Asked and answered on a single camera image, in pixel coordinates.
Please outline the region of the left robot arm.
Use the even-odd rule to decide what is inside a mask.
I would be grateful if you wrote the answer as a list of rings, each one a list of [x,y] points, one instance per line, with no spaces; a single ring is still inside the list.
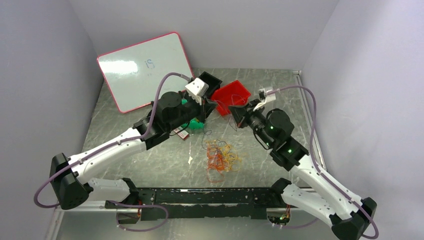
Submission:
[[[204,123],[216,107],[206,94],[194,99],[188,92],[166,92],[152,102],[146,117],[119,136],[72,156],[55,155],[48,182],[57,197],[56,206],[70,210],[86,201],[115,201],[126,208],[134,207],[139,194],[130,179],[102,180],[95,176],[118,160],[163,143],[191,120]]]

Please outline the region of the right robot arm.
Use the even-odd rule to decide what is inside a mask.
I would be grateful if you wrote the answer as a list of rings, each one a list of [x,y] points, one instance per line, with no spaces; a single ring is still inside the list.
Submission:
[[[255,109],[256,101],[244,106],[229,106],[238,128],[250,127],[256,140],[264,143],[274,162],[288,173],[306,182],[314,193],[307,192],[282,178],[274,183],[270,202],[275,207],[295,206],[327,224],[340,240],[358,240],[372,222],[377,203],[362,198],[321,169],[308,150],[291,134],[294,125],[281,109],[263,114]]]

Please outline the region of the red plastic bin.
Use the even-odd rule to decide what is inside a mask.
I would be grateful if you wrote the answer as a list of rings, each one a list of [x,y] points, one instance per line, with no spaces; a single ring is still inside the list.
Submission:
[[[243,106],[250,96],[249,90],[239,80],[235,80],[217,89],[210,99],[218,103],[216,110],[223,117],[231,113],[229,106]]]

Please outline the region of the green plastic bin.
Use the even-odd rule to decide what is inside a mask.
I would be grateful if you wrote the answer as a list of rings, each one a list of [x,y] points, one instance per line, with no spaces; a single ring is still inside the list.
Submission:
[[[204,128],[204,123],[201,122],[199,119],[197,118],[193,118],[190,120],[189,123],[185,123],[183,125],[181,125],[180,127],[183,129],[186,129],[187,127],[192,129],[192,130],[196,130],[196,129],[203,129]]]

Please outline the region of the black plastic bin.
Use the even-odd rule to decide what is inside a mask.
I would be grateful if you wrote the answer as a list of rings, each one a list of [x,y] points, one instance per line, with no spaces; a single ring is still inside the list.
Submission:
[[[210,73],[204,71],[202,72],[198,78],[200,78],[203,82],[205,82],[208,85],[208,88],[205,92],[205,97],[207,99],[211,99],[212,95],[216,90],[218,90],[221,87],[222,80],[218,79],[217,77],[211,75]]]

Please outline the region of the small red white box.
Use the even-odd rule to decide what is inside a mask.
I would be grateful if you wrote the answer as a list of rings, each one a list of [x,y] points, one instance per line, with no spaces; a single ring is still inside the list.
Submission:
[[[182,127],[174,129],[173,132],[178,135],[182,140],[186,140],[190,136],[189,133]]]

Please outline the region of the pink framed whiteboard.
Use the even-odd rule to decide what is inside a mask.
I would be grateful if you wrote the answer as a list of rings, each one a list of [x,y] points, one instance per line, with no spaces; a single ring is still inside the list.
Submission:
[[[97,63],[123,114],[149,105],[166,74],[194,75],[177,32],[101,54]]]

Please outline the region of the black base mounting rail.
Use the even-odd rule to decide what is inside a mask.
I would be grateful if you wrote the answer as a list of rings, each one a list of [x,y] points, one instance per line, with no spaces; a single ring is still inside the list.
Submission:
[[[266,220],[284,213],[287,204],[270,187],[236,188],[138,188],[119,204],[110,200],[106,209],[135,209],[140,221],[199,218]]]

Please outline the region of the aluminium frame rail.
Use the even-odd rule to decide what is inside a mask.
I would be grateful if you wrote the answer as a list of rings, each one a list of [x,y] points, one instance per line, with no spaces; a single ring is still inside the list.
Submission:
[[[320,211],[332,209],[331,204],[317,194],[305,191],[295,185],[284,190],[287,201],[274,188],[131,188],[129,195],[121,202],[112,203],[110,196],[94,198],[93,194],[78,194],[66,198],[62,210],[79,211],[90,204],[104,209],[139,208],[163,206],[172,214],[180,211],[186,214],[189,208],[205,213],[216,214],[219,209],[240,211],[286,208],[289,205]]]

